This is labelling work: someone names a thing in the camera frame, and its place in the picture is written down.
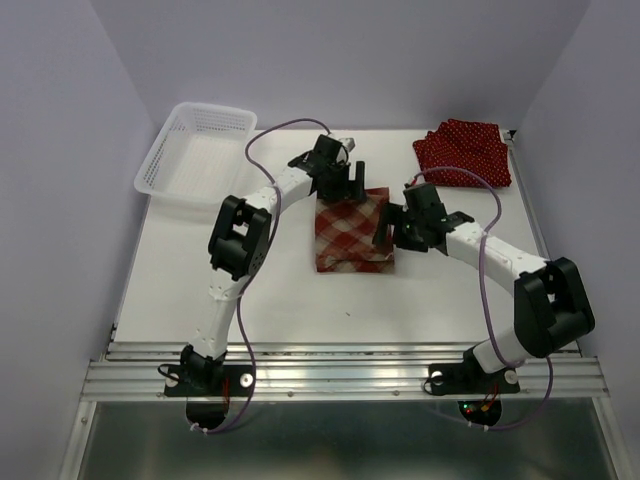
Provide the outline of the red beige plaid skirt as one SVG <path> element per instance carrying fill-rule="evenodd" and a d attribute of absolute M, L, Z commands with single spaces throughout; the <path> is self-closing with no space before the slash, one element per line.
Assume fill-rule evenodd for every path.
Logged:
<path fill-rule="evenodd" d="M 393 274 L 395 258 L 391 237 L 382 247 L 374 244 L 382 207 L 389 201 L 388 187 L 366 190 L 366 200 L 315 204 L 315 268 L 319 274 Z"/>

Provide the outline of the white plastic basket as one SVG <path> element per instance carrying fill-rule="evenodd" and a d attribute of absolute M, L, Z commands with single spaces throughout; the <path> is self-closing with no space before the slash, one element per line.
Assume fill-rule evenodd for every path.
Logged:
<path fill-rule="evenodd" d="M 229 195 L 254 133 L 254 112 L 209 103 L 176 105 L 134 179 L 150 197 L 213 207 Z"/>

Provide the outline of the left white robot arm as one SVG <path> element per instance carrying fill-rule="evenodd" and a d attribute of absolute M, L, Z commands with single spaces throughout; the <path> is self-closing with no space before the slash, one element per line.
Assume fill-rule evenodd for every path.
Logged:
<path fill-rule="evenodd" d="M 172 380 L 193 396 L 222 392 L 229 328 L 237 301 L 266 260 L 280 215 L 313 195 L 328 202 L 366 199 L 365 165 L 358 161 L 350 177 L 352 138 L 318 136 L 313 148 L 291 161 L 268 185 L 244 197 L 230 195 L 221 205 L 208 243 L 212 276 L 210 306 L 192 340 L 180 354 Z"/>

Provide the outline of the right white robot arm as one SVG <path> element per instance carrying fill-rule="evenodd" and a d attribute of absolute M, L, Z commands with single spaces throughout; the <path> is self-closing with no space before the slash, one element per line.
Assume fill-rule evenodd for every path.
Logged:
<path fill-rule="evenodd" d="M 475 268 L 479 282 L 492 280 L 513 299 L 513 324 L 468 349 L 458 363 L 429 366 L 424 390 L 434 396 L 520 390 L 517 367 L 546 358 L 595 328 L 579 269 L 561 257 L 524 252 L 489 233 L 463 212 L 447 212 L 430 183 L 408 186 L 402 205 L 382 206 L 373 242 L 408 251 L 436 249 Z"/>

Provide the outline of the red polka dot skirt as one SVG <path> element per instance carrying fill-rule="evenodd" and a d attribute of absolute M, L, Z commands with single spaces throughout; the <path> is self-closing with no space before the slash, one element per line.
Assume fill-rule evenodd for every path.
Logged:
<path fill-rule="evenodd" d="M 478 175 L 492 188 L 512 183 L 508 147 L 497 124 L 449 119 L 413 147 L 422 170 L 449 166 Z"/>
<path fill-rule="evenodd" d="M 443 187 L 482 188 L 474 177 L 481 177 L 492 188 L 506 188 L 512 183 L 508 167 L 508 149 L 500 141 L 462 142 L 429 137 L 413 143 L 421 171 L 431 170 L 428 180 Z"/>

